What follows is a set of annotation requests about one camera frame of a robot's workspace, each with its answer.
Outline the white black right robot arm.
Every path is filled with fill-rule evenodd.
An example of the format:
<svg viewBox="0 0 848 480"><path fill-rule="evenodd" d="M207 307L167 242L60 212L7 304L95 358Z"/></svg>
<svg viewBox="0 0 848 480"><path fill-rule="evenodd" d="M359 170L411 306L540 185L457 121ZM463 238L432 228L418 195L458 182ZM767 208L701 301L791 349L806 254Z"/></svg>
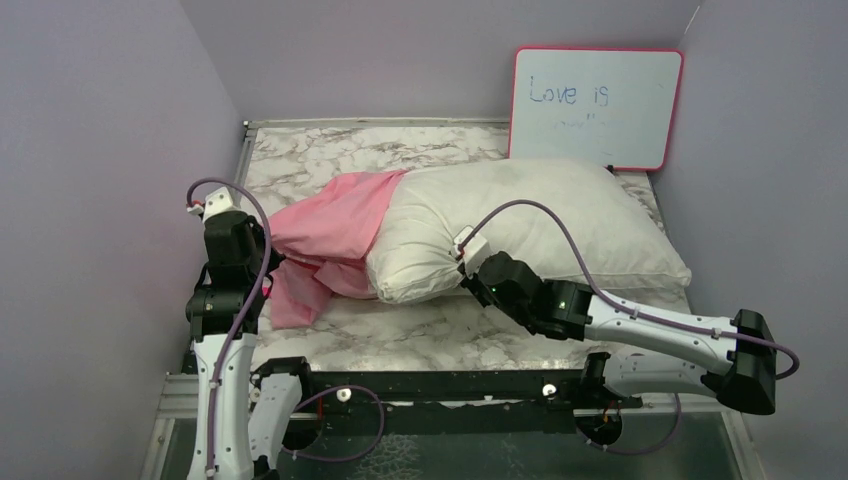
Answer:
<svg viewBox="0 0 848 480"><path fill-rule="evenodd" d="M626 300L567 280L544 280L499 252L461 285L533 335L612 342L623 354L588 357L579 398L600 407L640 394L694 394L747 414L776 410L777 349L765 318L741 309L734 317L681 314Z"/></svg>

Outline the white pillow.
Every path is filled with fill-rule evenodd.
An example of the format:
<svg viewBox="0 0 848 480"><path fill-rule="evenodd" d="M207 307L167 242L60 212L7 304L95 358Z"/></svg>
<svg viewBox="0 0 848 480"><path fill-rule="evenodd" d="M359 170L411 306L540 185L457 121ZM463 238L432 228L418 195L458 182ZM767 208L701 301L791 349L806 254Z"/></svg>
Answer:
<svg viewBox="0 0 848 480"><path fill-rule="evenodd" d="M466 225L545 279L626 292L691 281L645 175L573 159L505 159L403 176L366 258L378 298L408 304L458 292L450 252Z"/></svg>

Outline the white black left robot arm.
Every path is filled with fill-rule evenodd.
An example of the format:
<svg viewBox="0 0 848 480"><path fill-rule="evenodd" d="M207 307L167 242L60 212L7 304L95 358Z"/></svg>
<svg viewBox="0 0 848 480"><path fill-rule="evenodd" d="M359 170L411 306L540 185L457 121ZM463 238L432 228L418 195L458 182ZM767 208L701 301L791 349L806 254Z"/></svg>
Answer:
<svg viewBox="0 0 848 480"><path fill-rule="evenodd" d="M251 359L265 302L264 232L243 211L206 216L208 261L186 305L198 395L191 479L278 479L291 415L310 405L314 384L302 357Z"/></svg>

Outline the pink pillowcase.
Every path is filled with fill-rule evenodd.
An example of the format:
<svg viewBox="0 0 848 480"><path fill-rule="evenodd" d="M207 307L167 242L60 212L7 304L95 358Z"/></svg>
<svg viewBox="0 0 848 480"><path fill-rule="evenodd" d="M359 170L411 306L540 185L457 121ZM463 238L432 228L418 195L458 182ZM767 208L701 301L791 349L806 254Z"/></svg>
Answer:
<svg viewBox="0 0 848 480"><path fill-rule="evenodd" d="M313 324L334 296L376 297L366 257L405 174L342 174L319 193L271 215L272 245L285 256L272 272L272 328Z"/></svg>

